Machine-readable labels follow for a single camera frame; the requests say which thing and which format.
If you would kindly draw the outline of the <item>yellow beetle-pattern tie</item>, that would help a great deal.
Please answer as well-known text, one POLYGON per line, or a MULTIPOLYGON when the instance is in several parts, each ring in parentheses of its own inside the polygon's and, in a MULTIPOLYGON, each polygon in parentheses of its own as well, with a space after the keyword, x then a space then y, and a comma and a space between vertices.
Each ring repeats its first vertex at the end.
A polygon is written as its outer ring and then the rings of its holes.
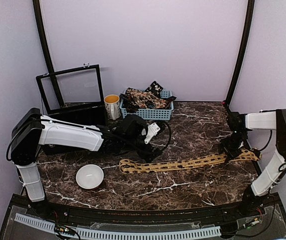
POLYGON ((170 172, 201 168, 204 166, 214 166, 220 164, 228 164, 229 162, 239 161, 254 161, 257 162, 261 159, 261 152, 256 149, 240 150, 240 155, 236 158, 228 160, 227 155, 222 154, 210 154, 195 159, 186 159, 178 161, 167 162, 154 162, 154 163, 137 163, 130 159, 122 159, 119 162, 119 170, 124 174, 143 174, 143 173, 158 173, 158 172, 170 172))

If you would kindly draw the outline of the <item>white bowl orange outside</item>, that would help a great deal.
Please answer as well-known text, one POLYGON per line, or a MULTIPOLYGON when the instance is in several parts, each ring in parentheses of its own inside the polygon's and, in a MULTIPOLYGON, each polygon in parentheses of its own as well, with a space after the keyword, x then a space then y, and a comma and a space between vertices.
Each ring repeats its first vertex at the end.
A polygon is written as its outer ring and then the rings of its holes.
POLYGON ((76 183, 86 190, 98 188, 104 180, 102 168, 95 164, 88 164, 81 167, 76 173, 76 183))

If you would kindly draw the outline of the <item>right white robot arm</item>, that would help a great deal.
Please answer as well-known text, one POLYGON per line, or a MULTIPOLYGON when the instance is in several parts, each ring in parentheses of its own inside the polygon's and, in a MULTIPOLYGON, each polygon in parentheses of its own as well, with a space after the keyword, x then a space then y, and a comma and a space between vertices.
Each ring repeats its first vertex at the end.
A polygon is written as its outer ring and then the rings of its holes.
POLYGON ((241 151, 260 156, 261 150, 250 148, 247 142, 249 131, 268 130, 271 134, 276 134, 272 158, 258 178, 245 189, 238 205, 238 213, 248 217, 286 174, 286 108, 244 114, 228 111, 226 120, 231 135, 223 138, 218 147, 220 154, 226 154, 225 163, 240 157, 241 151))

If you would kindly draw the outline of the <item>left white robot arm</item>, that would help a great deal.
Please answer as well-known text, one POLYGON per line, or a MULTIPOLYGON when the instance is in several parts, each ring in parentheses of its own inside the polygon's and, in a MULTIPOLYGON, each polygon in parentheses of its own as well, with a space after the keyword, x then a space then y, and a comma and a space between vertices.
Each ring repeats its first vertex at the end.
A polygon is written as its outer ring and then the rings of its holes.
POLYGON ((41 146, 59 146, 85 149, 91 152, 118 154, 122 150, 136 151, 147 163, 162 154, 163 150, 151 145, 151 140, 163 130, 162 122, 147 123, 130 114, 112 126, 81 125, 54 119, 30 109, 12 131, 6 159, 17 167, 28 199, 42 218, 53 214, 47 203, 40 173, 36 164, 41 146))

